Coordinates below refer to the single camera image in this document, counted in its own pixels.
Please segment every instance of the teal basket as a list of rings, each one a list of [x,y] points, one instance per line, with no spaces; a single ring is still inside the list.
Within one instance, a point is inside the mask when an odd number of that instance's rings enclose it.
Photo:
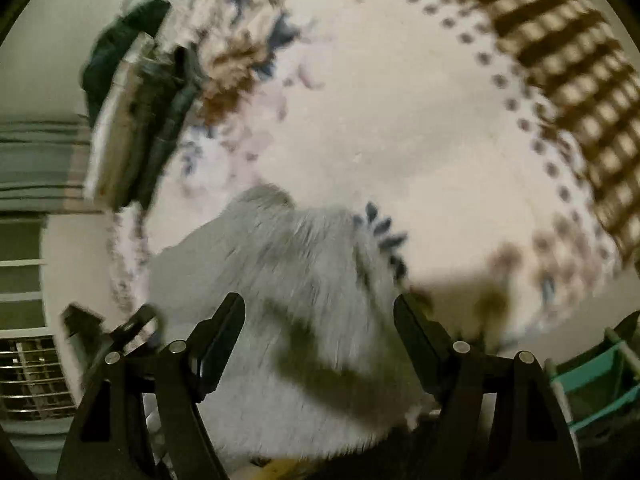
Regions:
[[[570,412],[565,417],[574,433],[640,396],[640,359],[613,330],[605,334],[612,346],[584,364],[559,375],[547,367],[556,396],[562,386],[559,401]]]

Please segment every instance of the metal pin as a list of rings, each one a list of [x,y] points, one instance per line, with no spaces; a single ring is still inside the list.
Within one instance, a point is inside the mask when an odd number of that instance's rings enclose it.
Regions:
[[[178,339],[178,341],[173,341],[169,345],[169,352],[172,354],[179,354],[184,352],[187,349],[187,343],[185,343],[182,339]]]
[[[532,362],[534,362],[536,360],[535,357],[533,357],[533,354],[531,352],[527,352],[526,350],[524,352],[520,352],[518,354],[518,358],[523,362],[526,363],[527,365],[532,364]]]
[[[453,349],[459,354],[466,354],[471,350],[471,346],[466,341],[456,341],[453,343]]]
[[[104,356],[104,362],[108,365],[114,365],[120,360],[120,354],[117,352],[109,352]]]

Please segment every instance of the yellow object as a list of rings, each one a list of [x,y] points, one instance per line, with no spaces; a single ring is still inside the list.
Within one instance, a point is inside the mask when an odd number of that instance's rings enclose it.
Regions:
[[[290,480],[293,478],[304,478],[304,474],[300,477],[299,473],[308,470],[309,462],[299,460],[273,460],[264,466],[252,480]]]

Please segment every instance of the white wall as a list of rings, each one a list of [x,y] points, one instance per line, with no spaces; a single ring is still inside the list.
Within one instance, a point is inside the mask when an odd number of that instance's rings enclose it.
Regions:
[[[81,102],[79,73],[118,0],[31,0],[0,46],[0,117],[64,117]]]
[[[42,232],[40,273],[47,326],[56,337],[66,378],[74,397],[80,399],[78,362],[65,337],[61,314],[71,302],[103,316],[104,325],[113,329],[124,321],[111,299],[109,221],[105,215],[49,215]]]

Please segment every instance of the fabric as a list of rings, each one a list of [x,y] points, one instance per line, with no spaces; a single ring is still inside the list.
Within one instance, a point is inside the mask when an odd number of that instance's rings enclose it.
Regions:
[[[116,208],[128,195],[129,186],[140,169],[140,161],[132,168],[132,152],[136,149],[136,121],[132,110],[142,85],[142,60],[153,44],[153,39],[145,33],[136,38],[113,75],[111,89],[95,120],[83,194],[101,208]]]
[[[95,210],[82,197],[89,129],[77,121],[0,124],[0,211]]]
[[[175,151],[185,117],[202,90],[203,76],[196,44],[178,47],[171,56],[154,51],[143,61],[142,70],[144,81],[136,95],[135,121],[136,135],[145,142],[136,150],[141,167],[122,204],[136,200],[147,211],[164,166]]]
[[[635,248],[613,197],[634,203],[637,75],[588,0],[177,0],[158,39],[194,38],[200,107],[148,216],[116,217],[124,308],[146,297],[149,253],[260,182],[303,206],[375,204],[403,285],[492,349],[571,316]],[[606,142],[585,136],[593,107]]]
[[[229,291],[246,315],[216,391],[198,406],[229,467],[368,446],[431,404],[395,330],[391,266],[348,210],[296,209],[258,186],[150,263],[165,342]]]
[[[118,65],[141,32],[155,36],[170,8],[166,0],[146,0],[119,17],[98,37],[87,66],[82,70],[89,126],[94,127]]]

